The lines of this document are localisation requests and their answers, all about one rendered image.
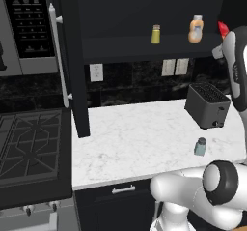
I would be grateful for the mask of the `grey teal shaker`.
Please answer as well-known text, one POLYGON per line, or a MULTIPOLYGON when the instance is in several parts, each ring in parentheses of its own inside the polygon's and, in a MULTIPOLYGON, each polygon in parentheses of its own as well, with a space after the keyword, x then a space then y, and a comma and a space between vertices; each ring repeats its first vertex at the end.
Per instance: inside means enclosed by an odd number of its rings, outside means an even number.
POLYGON ((196 156, 203 156, 206 152, 206 139, 203 137, 200 137, 198 141, 196 142, 195 148, 194 148, 194 154, 196 156))

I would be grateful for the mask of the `silver oven front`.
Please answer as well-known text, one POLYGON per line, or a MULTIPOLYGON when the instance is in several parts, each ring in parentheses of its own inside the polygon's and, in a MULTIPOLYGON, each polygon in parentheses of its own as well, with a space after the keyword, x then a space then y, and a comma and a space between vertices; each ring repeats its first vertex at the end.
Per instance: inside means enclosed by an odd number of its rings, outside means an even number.
POLYGON ((0 231, 81 231, 73 198, 56 200, 60 207, 54 212, 48 203, 33 205, 28 217, 23 207, 0 211, 0 231))

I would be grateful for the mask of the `yellow shaker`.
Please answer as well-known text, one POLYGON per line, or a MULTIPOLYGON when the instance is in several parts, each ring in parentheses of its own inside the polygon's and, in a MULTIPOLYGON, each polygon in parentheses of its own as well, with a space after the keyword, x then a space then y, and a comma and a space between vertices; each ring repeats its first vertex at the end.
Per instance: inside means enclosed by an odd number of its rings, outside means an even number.
POLYGON ((152 27, 151 43, 152 44, 159 44, 160 43, 160 26, 158 24, 155 24, 152 27))

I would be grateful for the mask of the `orange condiment bottle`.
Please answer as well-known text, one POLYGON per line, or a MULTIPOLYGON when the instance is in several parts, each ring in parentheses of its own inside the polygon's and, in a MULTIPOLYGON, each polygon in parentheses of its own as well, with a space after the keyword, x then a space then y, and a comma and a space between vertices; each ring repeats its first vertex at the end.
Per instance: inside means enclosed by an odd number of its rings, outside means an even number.
POLYGON ((190 22, 188 41, 198 43, 203 36, 204 22, 201 15, 195 15, 190 22))

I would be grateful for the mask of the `white single wall outlet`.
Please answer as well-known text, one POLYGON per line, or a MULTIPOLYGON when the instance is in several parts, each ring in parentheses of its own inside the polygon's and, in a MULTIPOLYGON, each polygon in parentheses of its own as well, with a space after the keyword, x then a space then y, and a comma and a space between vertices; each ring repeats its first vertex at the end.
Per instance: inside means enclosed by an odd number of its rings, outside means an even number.
POLYGON ((91 64, 90 65, 90 79, 92 82, 100 82, 103 80, 103 65, 91 64))

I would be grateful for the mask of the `silver black microwave oven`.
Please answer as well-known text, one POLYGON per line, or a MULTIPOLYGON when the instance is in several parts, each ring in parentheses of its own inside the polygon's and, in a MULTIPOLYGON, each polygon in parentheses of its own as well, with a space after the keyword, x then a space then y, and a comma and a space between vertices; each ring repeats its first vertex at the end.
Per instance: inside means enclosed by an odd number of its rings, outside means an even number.
POLYGON ((0 76, 57 71, 47 0, 0 0, 0 76))

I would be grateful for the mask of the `black wall cabinet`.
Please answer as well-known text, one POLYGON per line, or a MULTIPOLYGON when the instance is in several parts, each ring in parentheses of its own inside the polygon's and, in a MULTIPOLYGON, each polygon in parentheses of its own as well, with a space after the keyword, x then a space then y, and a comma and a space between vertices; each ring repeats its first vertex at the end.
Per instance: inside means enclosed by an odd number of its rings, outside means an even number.
POLYGON ((78 0, 87 64, 207 57, 221 43, 217 22, 247 23, 247 0, 78 0), (202 39, 188 41, 190 22, 203 17, 202 39), (160 26, 160 43, 151 43, 160 26))

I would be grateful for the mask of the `black gas hob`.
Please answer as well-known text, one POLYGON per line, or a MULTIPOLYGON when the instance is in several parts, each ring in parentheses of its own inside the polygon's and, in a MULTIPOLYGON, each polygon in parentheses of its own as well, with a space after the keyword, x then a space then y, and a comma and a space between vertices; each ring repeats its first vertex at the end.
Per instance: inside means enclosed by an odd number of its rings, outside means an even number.
POLYGON ((0 210, 71 196, 71 111, 0 114, 0 210))

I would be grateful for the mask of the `red bottle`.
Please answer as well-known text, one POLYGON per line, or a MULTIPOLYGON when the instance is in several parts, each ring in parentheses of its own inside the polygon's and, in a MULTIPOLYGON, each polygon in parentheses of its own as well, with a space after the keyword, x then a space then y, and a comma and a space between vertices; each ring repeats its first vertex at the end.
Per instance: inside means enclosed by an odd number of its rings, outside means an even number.
POLYGON ((224 22, 219 21, 218 28, 219 28, 222 39, 225 39, 228 33, 230 32, 228 26, 224 22))

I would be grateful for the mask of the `dark grey toaster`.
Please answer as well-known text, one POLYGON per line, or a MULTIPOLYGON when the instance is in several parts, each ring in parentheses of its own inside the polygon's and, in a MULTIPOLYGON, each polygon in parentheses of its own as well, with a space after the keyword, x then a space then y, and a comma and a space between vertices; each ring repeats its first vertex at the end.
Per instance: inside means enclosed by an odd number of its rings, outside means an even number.
POLYGON ((222 128, 231 100, 209 83, 189 85, 184 109, 203 129, 222 128))

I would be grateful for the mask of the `white wall switch plate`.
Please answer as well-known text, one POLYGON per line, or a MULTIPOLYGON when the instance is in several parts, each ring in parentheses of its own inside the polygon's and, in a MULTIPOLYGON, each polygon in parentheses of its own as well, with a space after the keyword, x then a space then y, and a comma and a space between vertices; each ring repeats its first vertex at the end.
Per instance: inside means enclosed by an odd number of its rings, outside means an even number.
POLYGON ((188 58, 177 59, 175 75, 186 75, 188 69, 188 58))
POLYGON ((162 65, 162 76, 172 76, 175 71, 176 60, 175 59, 167 59, 163 61, 162 65))

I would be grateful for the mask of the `black open cabinet door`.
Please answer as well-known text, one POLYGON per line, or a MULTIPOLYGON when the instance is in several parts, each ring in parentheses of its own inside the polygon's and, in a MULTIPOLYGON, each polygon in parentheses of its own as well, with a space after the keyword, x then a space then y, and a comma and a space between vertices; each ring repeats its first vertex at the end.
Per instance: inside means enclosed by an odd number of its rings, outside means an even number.
POLYGON ((73 116, 79 138, 90 135, 78 0, 60 0, 69 61, 73 116))

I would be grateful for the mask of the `black drawer front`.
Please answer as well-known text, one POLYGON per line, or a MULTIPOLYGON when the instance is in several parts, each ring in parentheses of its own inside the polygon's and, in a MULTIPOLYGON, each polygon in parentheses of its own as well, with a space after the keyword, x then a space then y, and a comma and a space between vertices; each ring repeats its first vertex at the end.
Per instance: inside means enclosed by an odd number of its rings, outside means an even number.
POLYGON ((120 197, 133 196, 141 193, 150 194, 150 179, 113 184, 95 188, 80 189, 74 192, 76 202, 79 205, 86 206, 96 202, 117 199, 120 197), (113 188, 129 188, 131 185, 136 186, 134 191, 112 194, 113 188))

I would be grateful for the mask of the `black base cupboard door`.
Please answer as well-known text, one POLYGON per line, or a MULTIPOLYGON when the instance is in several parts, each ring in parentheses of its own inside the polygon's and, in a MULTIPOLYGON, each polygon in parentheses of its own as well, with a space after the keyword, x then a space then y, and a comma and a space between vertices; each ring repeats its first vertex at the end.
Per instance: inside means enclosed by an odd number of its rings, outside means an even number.
POLYGON ((149 198, 77 205, 81 231, 149 231, 154 201, 149 198))

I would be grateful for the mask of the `silver hob knob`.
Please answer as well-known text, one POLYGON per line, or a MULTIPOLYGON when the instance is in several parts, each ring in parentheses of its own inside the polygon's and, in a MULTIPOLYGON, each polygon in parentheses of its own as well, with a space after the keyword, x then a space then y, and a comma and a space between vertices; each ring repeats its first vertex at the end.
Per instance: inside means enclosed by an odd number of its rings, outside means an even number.
POLYGON ((28 217, 33 213, 34 209, 35 207, 33 205, 27 205, 23 207, 23 211, 27 214, 28 217))
POLYGON ((58 208, 60 207, 60 202, 59 201, 50 201, 48 203, 48 206, 54 211, 56 212, 58 210, 58 208))

